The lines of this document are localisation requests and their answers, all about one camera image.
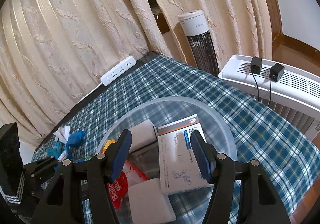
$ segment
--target beige curtain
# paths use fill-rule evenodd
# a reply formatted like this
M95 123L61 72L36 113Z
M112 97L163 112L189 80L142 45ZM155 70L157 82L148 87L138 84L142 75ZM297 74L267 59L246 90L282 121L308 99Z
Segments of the beige curtain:
M272 57L271 23L266 0L156 0L188 62L188 43L178 15L202 9L207 17L220 69L233 54Z
M6 0L0 12L0 123L37 146L128 55L193 57L178 15L202 9L219 65L232 54L271 57L265 0L157 0L177 46L170 53L148 0Z
M0 123L33 146L120 60L170 56L148 0L6 0L0 17Z

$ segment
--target product box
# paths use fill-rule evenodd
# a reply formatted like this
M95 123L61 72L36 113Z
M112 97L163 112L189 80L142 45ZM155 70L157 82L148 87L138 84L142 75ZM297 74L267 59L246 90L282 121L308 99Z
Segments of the product box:
M210 186L202 178L191 148L193 130L199 130L204 138L197 114L158 127L160 186L165 195Z

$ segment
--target white power strip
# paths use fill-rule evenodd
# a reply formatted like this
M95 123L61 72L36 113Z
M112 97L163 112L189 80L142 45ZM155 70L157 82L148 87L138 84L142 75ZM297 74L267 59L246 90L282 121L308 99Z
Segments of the white power strip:
M136 60L132 56L127 57L123 61L119 62L116 66L114 66L111 70L109 70L106 74L104 74L100 78L101 82L103 83L103 85L108 86L111 82L113 82L121 74L129 70L136 63Z

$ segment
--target black cable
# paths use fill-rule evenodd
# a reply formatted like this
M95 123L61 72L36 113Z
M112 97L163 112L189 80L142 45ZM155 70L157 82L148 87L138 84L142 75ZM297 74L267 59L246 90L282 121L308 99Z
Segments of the black cable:
M258 90L258 101L260 101L260 100L259 100L259 99L260 99L260 95L259 95L258 83L257 83L256 78L254 77L253 73L252 73L252 76L253 76L253 78L254 78L254 81L256 82L256 86L257 86L257 90Z
M270 101L271 101L271 83L272 83L272 80L270 79L270 98L269 98L268 106L270 105Z

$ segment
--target plaid tablecloth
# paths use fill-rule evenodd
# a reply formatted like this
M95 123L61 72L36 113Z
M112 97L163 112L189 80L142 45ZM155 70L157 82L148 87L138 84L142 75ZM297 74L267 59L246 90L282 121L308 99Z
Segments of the plaid tablecloth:
M133 73L114 83L84 107L65 125L70 132L86 131L84 143L73 150L73 158L93 156L104 134L131 109L155 98L184 96L200 100L215 109L234 136L238 160L259 160L276 187L287 212L291 214L320 173L319 150L289 122L246 93L223 81L164 56L158 56ZM44 157L51 139L34 154L33 161ZM236 223L240 183L235 183L230 223ZM196 223L203 217L210 188L197 190L205 199L173 195L176 223ZM128 200L117 212L121 223L130 223ZM83 202L86 223L92 223L90 203Z

